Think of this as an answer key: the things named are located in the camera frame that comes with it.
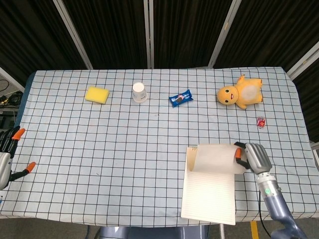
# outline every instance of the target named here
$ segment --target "blue snack package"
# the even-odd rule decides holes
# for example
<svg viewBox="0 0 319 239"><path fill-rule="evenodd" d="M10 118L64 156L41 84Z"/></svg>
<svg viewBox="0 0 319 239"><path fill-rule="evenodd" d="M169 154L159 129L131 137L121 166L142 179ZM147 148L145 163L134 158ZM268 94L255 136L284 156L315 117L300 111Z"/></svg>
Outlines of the blue snack package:
<svg viewBox="0 0 319 239"><path fill-rule="evenodd" d="M173 107L179 106L180 104L183 104L187 101L192 101L193 98L191 97L191 93L189 89L185 91L184 93L178 94L177 96L173 96L169 98L171 104Z"/></svg>

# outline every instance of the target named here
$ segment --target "yellow floor marking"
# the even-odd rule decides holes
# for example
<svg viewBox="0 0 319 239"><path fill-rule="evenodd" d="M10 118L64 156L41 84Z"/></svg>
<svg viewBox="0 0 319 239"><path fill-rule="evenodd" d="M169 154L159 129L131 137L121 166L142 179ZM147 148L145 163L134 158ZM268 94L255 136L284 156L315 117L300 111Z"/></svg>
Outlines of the yellow floor marking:
<svg viewBox="0 0 319 239"><path fill-rule="evenodd" d="M250 222L250 228L251 228L251 237L252 237L252 239L259 239L258 229L257 229L257 222L256 221L251 221Z"/></svg>

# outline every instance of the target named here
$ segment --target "yellow plush toy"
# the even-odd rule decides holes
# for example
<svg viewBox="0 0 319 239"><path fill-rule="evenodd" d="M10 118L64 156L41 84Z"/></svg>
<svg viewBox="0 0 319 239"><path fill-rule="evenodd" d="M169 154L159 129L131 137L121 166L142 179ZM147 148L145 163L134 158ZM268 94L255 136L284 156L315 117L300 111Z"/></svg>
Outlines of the yellow plush toy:
<svg viewBox="0 0 319 239"><path fill-rule="evenodd" d="M242 75L235 86L221 88L217 93L217 98L224 105L236 103L240 108L245 109L247 105L263 101L260 92L262 85L262 79L245 79L245 75Z"/></svg>

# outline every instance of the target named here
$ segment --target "orange fingertip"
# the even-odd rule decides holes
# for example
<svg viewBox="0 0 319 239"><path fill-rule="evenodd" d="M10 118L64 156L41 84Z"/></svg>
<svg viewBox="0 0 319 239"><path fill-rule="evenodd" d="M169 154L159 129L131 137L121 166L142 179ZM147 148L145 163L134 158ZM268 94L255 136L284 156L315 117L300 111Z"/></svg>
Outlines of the orange fingertip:
<svg viewBox="0 0 319 239"><path fill-rule="evenodd" d="M235 158L241 158L241 148L236 149Z"/></svg>
<svg viewBox="0 0 319 239"><path fill-rule="evenodd" d="M21 128L18 130L17 133L14 134L14 136L12 137L12 139L14 140L20 140L21 136L24 134L25 132L25 129L24 128Z"/></svg>
<svg viewBox="0 0 319 239"><path fill-rule="evenodd" d="M35 167L35 162L32 162L27 166L26 170L28 170L30 173L34 169L34 167Z"/></svg>

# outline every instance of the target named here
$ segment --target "yellow sponge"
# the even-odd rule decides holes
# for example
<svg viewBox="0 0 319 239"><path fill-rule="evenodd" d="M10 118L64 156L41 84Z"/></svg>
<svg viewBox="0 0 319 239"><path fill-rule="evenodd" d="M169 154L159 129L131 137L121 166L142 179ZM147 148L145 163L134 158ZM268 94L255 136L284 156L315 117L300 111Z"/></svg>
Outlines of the yellow sponge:
<svg viewBox="0 0 319 239"><path fill-rule="evenodd" d="M110 92L107 89L101 89L101 88L90 86L88 89L88 92L86 93L85 99L87 101L93 101L93 102L105 104L109 96L109 93Z"/></svg>

